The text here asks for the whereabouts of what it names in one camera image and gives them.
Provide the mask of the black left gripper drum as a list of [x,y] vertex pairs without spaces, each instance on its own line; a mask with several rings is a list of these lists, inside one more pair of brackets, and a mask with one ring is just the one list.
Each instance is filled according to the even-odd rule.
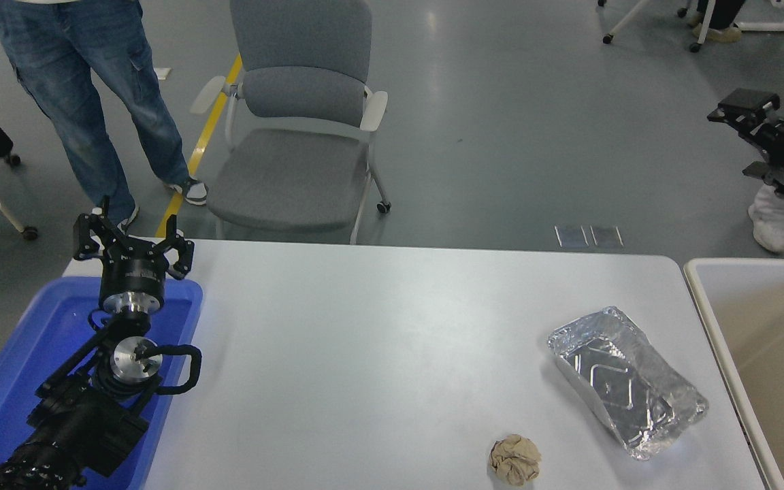
[[103,252],[101,261],[101,299],[128,292],[144,293],[155,299],[164,297],[167,259],[162,255],[130,257],[119,249],[111,248]]

